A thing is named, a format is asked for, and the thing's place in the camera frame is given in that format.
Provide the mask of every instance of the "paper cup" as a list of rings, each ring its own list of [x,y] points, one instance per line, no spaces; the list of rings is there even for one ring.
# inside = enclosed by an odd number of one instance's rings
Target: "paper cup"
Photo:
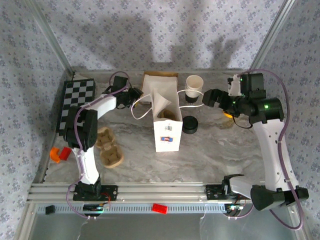
[[[188,76],[185,81],[186,90],[196,90],[201,92],[203,85],[204,80],[198,75]],[[194,104],[198,100],[200,93],[196,91],[185,91],[185,100],[189,104]]]

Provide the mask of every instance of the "yellow object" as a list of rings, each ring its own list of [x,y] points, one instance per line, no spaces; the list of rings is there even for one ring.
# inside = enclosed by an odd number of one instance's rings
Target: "yellow object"
[[[60,158],[58,156],[59,150],[60,150],[59,148],[53,147],[51,148],[51,151],[50,151],[50,158],[57,164],[60,163]]]
[[[232,119],[232,116],[230,115],[230,114],[228,114],[228,113],[225,113],[225,112],[223,112],[223,114],[227,117],[227,118],[230,118],[230,119]]]

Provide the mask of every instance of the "marble surface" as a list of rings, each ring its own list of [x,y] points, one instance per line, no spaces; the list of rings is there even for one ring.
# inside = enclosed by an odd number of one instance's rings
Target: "marble surface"
[[[189,73],[179,73],[178,90],[184,89]],[[226,74],[198,73],[204,80],[203,92],[208,89],[227,90]],[[91,73],[96,81],[96,96],[108,87],[110,74]],[[134,74],[131,83],[140,86],[142,74]],[[184,94],[180,94],[180,105],[184,105]],[[148,106],[134,109],[141,116]],[[178,152],[156,152],[151,112],[141,120],[135,120],[130,109],[113,110],[98,121],[98,127],[111,128],[116,142],[124,153],[124,162],[113,169],[104,168],[100,161],[100,150],[95,147],[96,167],[103,183],[117,182],[221,182],[225,175],[244,174],[259,182],[265,177],[264,165],[258,139],[252,129],[236,126],[225,117],[218,107],[207,106],[182,108],[182,117],[192,115],[198,119],[198,130],[194,134],[182,132]],[[237,119],[238,124],[249,124],[246,117]],[[57,137],[55,147],[67,146],[62,137]],[[45,182],[71,183],[79,173],[74,155],[67,161],[49,162]]]

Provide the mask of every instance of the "orange block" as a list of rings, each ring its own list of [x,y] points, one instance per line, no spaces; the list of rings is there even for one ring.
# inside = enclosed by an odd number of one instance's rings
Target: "orange block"
[[[51,151],[50,151],[50,158],[57,164],[60,163],[60,158],[58,156],[59,150],[60,150],[59,148],[53,147],[51,148]]]

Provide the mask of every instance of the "black lid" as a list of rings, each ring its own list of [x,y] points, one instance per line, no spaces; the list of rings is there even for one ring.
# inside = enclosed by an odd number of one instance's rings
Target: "black lid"
[[[185,116],[182,122],[182,131],[185,134],[194,134],[197,131],[198,120],[194,116]]]

